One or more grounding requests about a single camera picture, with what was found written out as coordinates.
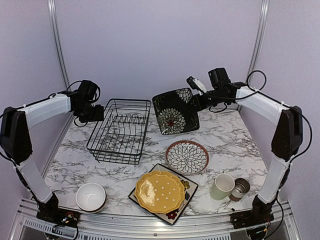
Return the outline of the black square floral plate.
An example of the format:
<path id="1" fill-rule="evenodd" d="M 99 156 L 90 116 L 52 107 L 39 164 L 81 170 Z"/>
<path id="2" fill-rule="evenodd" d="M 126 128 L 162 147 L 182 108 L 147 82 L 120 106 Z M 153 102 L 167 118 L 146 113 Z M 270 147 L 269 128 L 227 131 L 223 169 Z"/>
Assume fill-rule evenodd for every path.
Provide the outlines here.
<path id="1" fill-rule="evenodd" d="M 190 88 L 180 88 L 152 98 L 157 123 L 162 135 L 177 135 L 200 128 L 198 112 L 192 106 Z"/>

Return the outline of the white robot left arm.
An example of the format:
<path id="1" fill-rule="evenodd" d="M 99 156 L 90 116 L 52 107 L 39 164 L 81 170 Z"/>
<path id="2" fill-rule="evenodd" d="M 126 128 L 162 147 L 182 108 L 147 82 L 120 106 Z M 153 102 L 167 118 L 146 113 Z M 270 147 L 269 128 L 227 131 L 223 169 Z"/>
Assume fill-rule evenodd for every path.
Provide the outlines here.
<path id="1" fill-rule="evenodd" d="M 53 223 L 63 219 L 58 199 L 45 183 L 32 154 L 30 130 L 55 116 L 73 113 L 81 123 L 104 119 L 104 107 L 94 104 L 86 93 L 62 91 L 48 98 L 20 106 L 7 107 L 2 114 L 0 146 L 4 158 L 12 161 L 21 181 L 43 209 L 44 215 Z"/>

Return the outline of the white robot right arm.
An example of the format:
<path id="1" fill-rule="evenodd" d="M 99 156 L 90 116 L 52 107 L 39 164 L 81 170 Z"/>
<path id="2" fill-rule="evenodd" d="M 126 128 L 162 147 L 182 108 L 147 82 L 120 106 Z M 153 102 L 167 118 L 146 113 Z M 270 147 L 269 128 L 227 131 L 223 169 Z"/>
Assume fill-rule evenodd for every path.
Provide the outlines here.
<path id="1" fill-rule="evenodd" d="M 245 85 L 228 84 L 221 89 L 198 93 L 190 105 L 197 111 L 220 103 L 236 103 L 266 118 L 275 126 L 271 141 L 271 162 L 267 177 L 257 195 L 260 203 L 268 205 L 277 198 L 278 190 L 288 177 L 291 162 L 297 157 L 303 142 L 303 116 L 298 106 L 288 106 L 260 90 Z"/>

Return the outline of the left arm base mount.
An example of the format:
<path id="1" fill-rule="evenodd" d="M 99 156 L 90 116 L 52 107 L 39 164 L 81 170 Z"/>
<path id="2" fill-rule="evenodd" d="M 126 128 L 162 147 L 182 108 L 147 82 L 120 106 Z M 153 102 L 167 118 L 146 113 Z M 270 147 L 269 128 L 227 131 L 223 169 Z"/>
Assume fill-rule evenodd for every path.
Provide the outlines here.
<path id="1" fill-rule="evenodd" d="M 43 203 L 35 199 L 38 207 L 36 217 L 40 220 L 56 224 L 58 226 L 68 226 L 76 228 L 80 218 L 78 211 L 64 209 L 59 207 L 59 200 L 53 193 L 52 197 Z"/>

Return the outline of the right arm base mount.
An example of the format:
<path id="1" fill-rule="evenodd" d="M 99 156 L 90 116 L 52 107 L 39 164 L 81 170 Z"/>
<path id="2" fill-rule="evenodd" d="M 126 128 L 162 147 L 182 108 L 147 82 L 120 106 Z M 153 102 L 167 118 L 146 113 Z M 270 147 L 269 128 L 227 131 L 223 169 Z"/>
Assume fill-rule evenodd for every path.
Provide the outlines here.
<path id="1" fill-rule="evenodd" d="M 256 195 L 252 202 L 252 209 L 234 212 L 230 215 L 230 221 L 234 229 L 252 227 L 273 221 L 272 207 L 276 200 L 269 203 L 262 202 Z"/>

